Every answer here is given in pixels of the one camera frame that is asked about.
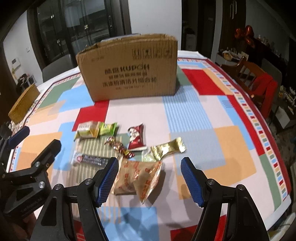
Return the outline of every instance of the metal bolt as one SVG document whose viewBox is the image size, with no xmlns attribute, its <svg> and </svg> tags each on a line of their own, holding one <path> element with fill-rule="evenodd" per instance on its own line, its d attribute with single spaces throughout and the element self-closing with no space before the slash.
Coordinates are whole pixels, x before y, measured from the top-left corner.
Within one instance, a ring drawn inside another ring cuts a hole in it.
<svg viewBox="0 0 296 241">
<path fill-rule="evenodd" d="M 54 186 L 55 190 L 59 190 L 59 189 L 61 189 L 61 187 L 62 187 L 62 184 L 56 184 Z"/>
<path fill-rule="evenodd" d="M 92 183 L 92 179 L 91 179 L 91 178 L 88 178 L 88 179 L 86 179 L 86 180 L 84 181 L 84 183 L 85 183 L 86 185 L 89 185 L 89 184 Z"/>
<path fill-rule="evenodd" d="M 39 182 L 39 185 L 38 185 L 41 189 L 45 187 L 45 182 L 41 181 Z"/>
<path fill-rule="evenodd" d="M 237 187 L 239 188 L 239 190 L 242 190 L 242 191 L 246 189 L 246 187 L 242 184 L 237 185 Z"/>
<path fill-rule="evenodd" d="M 207 180 L 207 182 L 208 182 L 208 184 L 210 184 L 210 185 L 214 185 L 215 183 L 216 183 L 216 181 L 214 180 L 214 179 L 208 179 Z"/>
</svg>

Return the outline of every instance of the red and white wrapper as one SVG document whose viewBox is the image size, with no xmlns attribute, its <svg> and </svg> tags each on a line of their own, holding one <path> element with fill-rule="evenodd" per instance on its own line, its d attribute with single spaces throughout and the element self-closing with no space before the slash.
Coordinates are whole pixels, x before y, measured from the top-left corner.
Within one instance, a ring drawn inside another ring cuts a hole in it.
<svg viewBox="0 0 296 241">
<path fill-rule="evenodd" d="M 130 143 L 128 146 L 128 150 L 142 151 L 147 149 L 143 142 L 143 129 L 143 124 L 140 124 L 138 126 L 132 126 L 128 129 L 130 135 Z"/>
</svg>

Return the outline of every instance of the tablecloth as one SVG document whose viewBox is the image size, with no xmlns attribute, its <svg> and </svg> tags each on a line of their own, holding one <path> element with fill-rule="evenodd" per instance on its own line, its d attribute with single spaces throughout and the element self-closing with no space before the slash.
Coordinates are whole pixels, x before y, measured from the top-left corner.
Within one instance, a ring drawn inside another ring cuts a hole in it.
<svg viewBox="0 0 296 241">
<path fill-rule="evenodd" d="M 30 135 L 13 150 L 8 171 L 28 168 L 47 144 L 59 139 L 62 150 L 48 169 L 51 185 L 77 185 L 97 170 L 69 164 L 79 123 L 118 122 L 118 137 L 127 145 L 128 128 L 143 122 L 147 146 L 181 136 L 187 150 L 163 159 L 159 183 L 143 205 L 135 195 L 109 195 L 98 209 L 109 240 L 191 239 L 202 209 L 193 202 L 180 171 L 185 156 L 222 185 L 244 184 L 269 229 L 291 203 L 291 184 L 266 122 L 243 90 L 209 59 L 186 52 L 178 57 L 180 85 L 174 96 L 93 103 L 77 69 L 52 81 L 18 125 L 29 126 Z M 95 141 L 88 141 L 84 151 L 112 155 Z M 141 160 L 141 154 L 133 160 Z M 223 205 L 216 240 L 222 238 L 226 212 Z M 73 216 L 79 221 L 76 204 Z M 83 239 L 79 222 L 75 226 Z"/>
</svg>

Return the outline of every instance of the brown paper wrapper with red text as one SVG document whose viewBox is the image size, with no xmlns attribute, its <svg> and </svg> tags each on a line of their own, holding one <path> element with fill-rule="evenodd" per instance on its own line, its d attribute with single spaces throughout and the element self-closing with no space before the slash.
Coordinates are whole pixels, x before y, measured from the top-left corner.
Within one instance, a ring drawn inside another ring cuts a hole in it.
<svg viewBox="0 0 296 241">
<path fill-rule="evenodd" d="M 111 192 L 114 195 L 136 192 L 142 203 L 158 183 L 162 162 L 122 159 Z"/>
</svg>

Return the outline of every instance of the black chair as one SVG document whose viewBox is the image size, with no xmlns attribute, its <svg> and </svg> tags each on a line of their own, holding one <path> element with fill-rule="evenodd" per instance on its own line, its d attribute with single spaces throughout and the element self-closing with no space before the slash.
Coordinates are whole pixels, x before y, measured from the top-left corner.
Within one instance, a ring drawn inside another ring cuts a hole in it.
<svg viewBox="0 0 296 241">
<path fill-rule="evenodd" d="M 43 82 L 46 82 L 51 78 L 73 68 L 75 68 L 75 66 L 72 57 L 70 54 L 67 54 L 55 62 L 52 62 L 42 70 Z"/>
</svg>

